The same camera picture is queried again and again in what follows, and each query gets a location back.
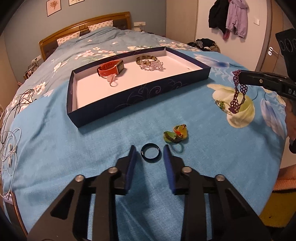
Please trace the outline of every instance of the grey wall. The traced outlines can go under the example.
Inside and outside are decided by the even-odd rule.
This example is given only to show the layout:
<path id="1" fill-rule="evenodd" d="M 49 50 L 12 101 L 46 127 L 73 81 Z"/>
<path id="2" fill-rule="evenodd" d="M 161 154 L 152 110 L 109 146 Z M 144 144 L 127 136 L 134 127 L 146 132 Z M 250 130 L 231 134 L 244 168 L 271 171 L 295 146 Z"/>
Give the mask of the grey wall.
<path id="1" fill-rule="evenodd" d="M 116 12 L 131 13 L 134 22 L 146 22 L 145 31 L 165 35 L 166 0 L 85 0 L 69 6 L 61 0 L 61 11 L 47 17 L 46 0 L 26 0 L 4 30 L 7 55 L 17 81 L 31 60 L 41 54 L 39 41 L 76 22 Z"/>

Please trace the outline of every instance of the purple jacket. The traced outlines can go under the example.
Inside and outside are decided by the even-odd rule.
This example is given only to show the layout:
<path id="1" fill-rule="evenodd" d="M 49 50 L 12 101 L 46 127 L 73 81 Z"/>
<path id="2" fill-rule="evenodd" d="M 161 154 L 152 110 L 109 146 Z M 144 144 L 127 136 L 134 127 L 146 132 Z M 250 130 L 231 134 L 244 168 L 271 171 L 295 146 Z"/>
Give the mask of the purple jacket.
<path id="1" fill-rule="evenodd" d="M 230 0 L 226 29 L 244 38 L 248 30 L 248 4 L 245 0 Z"/>

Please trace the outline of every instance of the smartwatch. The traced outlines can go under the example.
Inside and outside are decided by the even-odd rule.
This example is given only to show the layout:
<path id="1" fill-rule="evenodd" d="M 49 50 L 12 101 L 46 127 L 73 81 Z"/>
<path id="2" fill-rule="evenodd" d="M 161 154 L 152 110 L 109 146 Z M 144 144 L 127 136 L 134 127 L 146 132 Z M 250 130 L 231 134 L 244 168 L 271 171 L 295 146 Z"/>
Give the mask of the smartwatch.
<path id="1" fill-rule="evenodd" d="M 123 60 L 112 60 L 102 64 L 97 68 L 97 72 L 101 77 L 107 77 L 111 74 L 119 74 L 124 69 Z"/>

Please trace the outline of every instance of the pillow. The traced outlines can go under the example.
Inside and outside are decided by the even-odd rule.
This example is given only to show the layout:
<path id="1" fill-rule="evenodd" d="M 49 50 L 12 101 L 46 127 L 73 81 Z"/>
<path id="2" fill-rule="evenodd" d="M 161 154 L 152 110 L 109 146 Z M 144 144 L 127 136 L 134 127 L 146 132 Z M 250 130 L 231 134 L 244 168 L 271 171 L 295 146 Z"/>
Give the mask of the pillow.
<path id="1" fill-rule="evenodd" d="M 102 27 L 113 27 L 113 20 L 98 23 L 98 24 L 94 24 L 94 25 L 90 25 L 89 30 L 90 30 L 90 32 L 92 32 L 92 31 L 94 31 L 94 30 L 96 30 L 98 28 L 102 28 Z"/>
<path id="2" fill-rule="evenodd" d="M 80 31 L 73 33 L 71 35 L 68 35 L 66 37 L 60 38 L 57 40 L 57 44 L 60 46 L 62 43 L 66 42 L 69 39 L 74 39 L 74 38 L 79 37 L 79 35 L 80 35 Z"/>

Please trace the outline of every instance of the wooden headboard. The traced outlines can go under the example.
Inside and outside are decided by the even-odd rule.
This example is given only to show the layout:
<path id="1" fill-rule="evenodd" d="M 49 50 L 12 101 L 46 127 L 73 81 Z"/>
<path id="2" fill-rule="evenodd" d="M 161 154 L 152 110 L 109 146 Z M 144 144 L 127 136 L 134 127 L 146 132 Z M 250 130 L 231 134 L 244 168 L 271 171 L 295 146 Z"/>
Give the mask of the wooden headboard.
<path id="1" fill-rule="evenodd" d="M 55 32 L 39 42 L 42 58 L 45 61 L 58 47 L 57 39 L 80 31 L 80 36 L 89 33 L 88 26 L 113 20 L 113 26 L 121 30 L 131 29 L 130 12 L 119 12 L 90 18 L 79 23 L 72 24 Z"/>

